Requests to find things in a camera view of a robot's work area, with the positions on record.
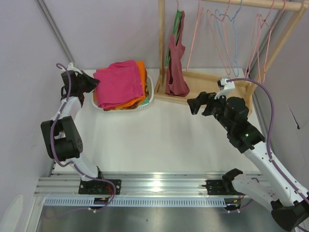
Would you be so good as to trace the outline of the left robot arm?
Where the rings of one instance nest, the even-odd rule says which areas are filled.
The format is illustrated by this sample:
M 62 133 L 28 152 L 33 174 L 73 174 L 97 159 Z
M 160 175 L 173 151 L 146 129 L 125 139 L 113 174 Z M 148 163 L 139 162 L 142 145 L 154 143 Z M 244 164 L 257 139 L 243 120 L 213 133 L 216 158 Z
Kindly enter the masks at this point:
M 60 107 L 52 119 L 41 123 L 47 153 L 60 167 L 75 169 L 82 181 L 102 179 L 99 167 L 82 154 L 84 145 L 74 122 L 84 104 L 84 94 L 92 92 L 99 80 L 77 70 L 63 72 L 61 77 Z

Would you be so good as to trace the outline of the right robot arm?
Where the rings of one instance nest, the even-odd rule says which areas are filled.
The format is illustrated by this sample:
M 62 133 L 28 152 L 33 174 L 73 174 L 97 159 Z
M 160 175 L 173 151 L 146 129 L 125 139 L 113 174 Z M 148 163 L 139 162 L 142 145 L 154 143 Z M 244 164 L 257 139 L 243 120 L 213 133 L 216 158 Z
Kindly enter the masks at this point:
M 206 106 L 203 116 L 213 116 L 226 130 L 230 144 L 248 158 L 270 184 L 266 187 L 233 169 L 223 175 L 226 189 L 249 196 L 266 208 L 275 222 L 290 232 L 309 217 L 309 191 L 300 184 L 267 146 L 265 137 L 248 121 L 249 109 L 239 97 L 215 97 L 201 92 L 187 103 L 193 115 Z

